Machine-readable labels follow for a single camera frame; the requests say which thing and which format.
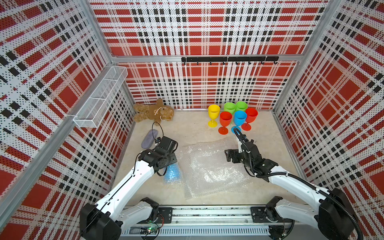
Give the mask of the yellow glass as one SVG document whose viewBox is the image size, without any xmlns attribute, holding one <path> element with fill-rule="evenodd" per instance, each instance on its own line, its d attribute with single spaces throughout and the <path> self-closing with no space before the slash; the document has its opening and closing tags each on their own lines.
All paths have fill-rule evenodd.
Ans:
<svg viewBox="0 0 384 240">
<path fill-rule="evenodd" d="M 218 123 L 216 122 L 216 119 L 220 115 L 220 110 L 221 108 L 218 105 L 209 106 L 208 111 L 209 111 L 209 117 L 211 120 L 209 121 L 208 125 L 210 128 L 215 128 L 218 125 Z"/>
</svg>

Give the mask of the pink glass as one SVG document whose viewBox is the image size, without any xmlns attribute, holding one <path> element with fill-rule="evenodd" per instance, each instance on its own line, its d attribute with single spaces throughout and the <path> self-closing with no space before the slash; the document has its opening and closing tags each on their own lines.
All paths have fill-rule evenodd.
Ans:
<svg viewBox="0 0 384 240">
<path fill-rule="evenodd" d="M 218 132 L 221 135 L 228 134 L 229 130 L 227 129 L 227 127 L 230 125 L 230 123 L 232 121 L 232 117 L 233 117 L 233 115 L 231 113 L 229 113 L 229 112 L 222 112 L 220 114 L 220 124 L 221 124 L 221 127 L 219 128 Z"/>
</svg>

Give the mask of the red glass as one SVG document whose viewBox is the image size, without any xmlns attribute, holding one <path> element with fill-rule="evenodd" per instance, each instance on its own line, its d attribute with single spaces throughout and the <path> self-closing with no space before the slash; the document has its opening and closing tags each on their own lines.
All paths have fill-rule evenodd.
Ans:
<svg viewBox="0 0 384 240">
<path fill-rule="evenodd" d="M 244 124 L 242 124 L 242 129 L 244 131 L 250 131 L 252 129 L 252 126 L 250 123 L 254 122 L 255 119 L 258 116 L 258 111 L 254 108 L 247 108 L 246 109 L 247 118 Z"/>
</svg>

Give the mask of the purple glass in bubble wrap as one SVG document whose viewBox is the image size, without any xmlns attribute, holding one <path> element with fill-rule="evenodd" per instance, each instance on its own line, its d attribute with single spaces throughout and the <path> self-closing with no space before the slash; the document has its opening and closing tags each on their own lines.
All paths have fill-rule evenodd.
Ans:
<svg viewBox="0 0 384 240">
<path fill-rule="evenodd" d="M 144 140 L 141 143 L 142 149 L 149 149 L 153 145 L 157 136 L 158 130 L 149 130 L 149 132 L 144 137 Z"/>
</svg>

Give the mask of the bubble wrap sheet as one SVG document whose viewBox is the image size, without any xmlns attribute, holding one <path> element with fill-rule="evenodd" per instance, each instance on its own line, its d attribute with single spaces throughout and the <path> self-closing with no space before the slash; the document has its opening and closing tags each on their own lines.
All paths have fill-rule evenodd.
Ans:
<svg viewBox="0 0 384 240">
<path fill-rule="evenodd" d="M 185 196 L 244 193 L 250 178 L 241 164 L 227 162 L 225 150 L 237 149 L 233 138 L 183 146 L 178 154 Z"/>
</svg>

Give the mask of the green wine glass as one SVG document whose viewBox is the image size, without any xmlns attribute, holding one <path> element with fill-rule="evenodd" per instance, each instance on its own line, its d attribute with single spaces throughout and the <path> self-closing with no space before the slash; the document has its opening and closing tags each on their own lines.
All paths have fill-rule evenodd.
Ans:
<svg viewBox="0 0 384 240">
<path fill-rule="evenodd" d="M 245 112 L 248 108 L 248 104 L 245 102 L 237 102 L 236 103 L 236 112 L 237 111 L 242 111 Z"/>
<path fill-rule="evenodd" d="M 228 102 L 224 104 L 224 112 L 228 112 L 230 114 L 234 114 L 236 111 L 236 104 Z"/>
</svg>

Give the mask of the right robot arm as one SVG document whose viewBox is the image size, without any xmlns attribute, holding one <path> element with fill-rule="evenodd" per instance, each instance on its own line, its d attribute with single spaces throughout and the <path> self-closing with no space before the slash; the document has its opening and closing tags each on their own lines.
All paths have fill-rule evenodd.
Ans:
<svg viewBox="0 0 384 240">
<path fill-rule="evenodd" d="M 250 176 L 277 185 L 304 201 L 304 204 L 295 204 L 273 197 L 265 208 L 270 222 L 297 221 L 318 229 L 329 240 L 347 240 L 353 232 L 357 233 L 358 240 L 364 239 L 359 218 L 342 190 L 329 190 L 291 174 L 278 163 L 263 158 L 254 141 L 248 140 L 239 128 L 233 130 L 238 148 L 225 150 L 227 161 L 243 164 Z"/>
</svg>

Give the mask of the brown teddy bear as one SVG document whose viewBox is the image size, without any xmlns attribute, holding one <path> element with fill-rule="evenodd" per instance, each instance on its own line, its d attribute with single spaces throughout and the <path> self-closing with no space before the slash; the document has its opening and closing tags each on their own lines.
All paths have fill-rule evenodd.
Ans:
<svg viewBox="0 0 384 240">
<path fill-rule="evenodd" d="M 153 120 L 160 124 L 162 121 L 170 122 L 174 117 L 174 108 L 164 105 L 163 99 L 158 99 L 153 105 L 134 104 L 136 112 L 134 121 Z"/>
</svg>

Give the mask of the black hook rail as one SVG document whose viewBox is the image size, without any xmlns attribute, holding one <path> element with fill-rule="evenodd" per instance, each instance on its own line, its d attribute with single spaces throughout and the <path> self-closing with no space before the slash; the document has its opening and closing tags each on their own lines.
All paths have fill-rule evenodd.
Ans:
<svg viewBox="0 0 384 240">
<path fill-rule="evenodd" d="M 256 57 L 182 57 L 182 63 L 229 63 L 229 62 L 273 62 L 279 61 L 278 56 L 256 56 Z"/>
</svg>

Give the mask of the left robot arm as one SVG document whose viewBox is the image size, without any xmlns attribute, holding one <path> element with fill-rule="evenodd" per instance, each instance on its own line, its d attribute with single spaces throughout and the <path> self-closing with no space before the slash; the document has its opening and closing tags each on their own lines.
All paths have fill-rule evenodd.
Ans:
<svg viewBox="0 0 384 240">
<path fill-rule="evenodd" d="M 155 147 L 138 153 L 133 168 L 103 198 L 86 204 L 80 212 L 80 237 L 86 240 L 117 240 L 123 231 L 140 223 L 155 224 L 159 204 L 143 198 L 125 208 L 140 187 L 160 170 L 177 162 L 178 142 L 166 136 L 155 139 Z"/>
</svg>

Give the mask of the light blue glass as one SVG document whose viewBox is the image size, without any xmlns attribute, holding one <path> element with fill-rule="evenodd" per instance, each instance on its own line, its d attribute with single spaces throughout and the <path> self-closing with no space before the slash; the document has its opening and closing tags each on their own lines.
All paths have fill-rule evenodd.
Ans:
<svg viewBox="0 0 384 240">
<path fill-rule="evenodd" d="M 245 123 L 247 119 L 247 114 L 246 112 L 243 111 L 236 111 L 234 114 L 234 124 L 235 126 L 231 128 L 232 133 L 235 133 L 235 129 L 241 130 L 241 126 Z"/>
</svg>

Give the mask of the green circuit board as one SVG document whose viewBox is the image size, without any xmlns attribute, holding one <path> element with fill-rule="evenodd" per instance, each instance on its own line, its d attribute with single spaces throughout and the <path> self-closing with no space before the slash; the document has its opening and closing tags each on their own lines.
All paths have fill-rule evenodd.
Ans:
<svg viewBox="0 0 384 240">
<path fill-rule="evenodd" d="M 160 233 L 160 226 L 142 226 L 140 228 L 141 237 L 155 237 Z"/>
</svg>

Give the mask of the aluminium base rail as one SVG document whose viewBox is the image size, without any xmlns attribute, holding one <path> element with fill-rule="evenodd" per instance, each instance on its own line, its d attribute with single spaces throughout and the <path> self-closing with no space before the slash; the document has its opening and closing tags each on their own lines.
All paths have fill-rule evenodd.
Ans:
<svg viewBox="0 0 384 240">
<path fill-rule="evenodd" d="M 149 240 L 156 237 L 287 236 L 297 221 L 270 222 L 265 208 L 263 205 L 159 206 L 155 224 L 140 222 L 123 231 L 120 237 L 141 237 L 142 226 L 160 226 L 160 233 L 155 237 L 141 237 Z"/>
</svg>

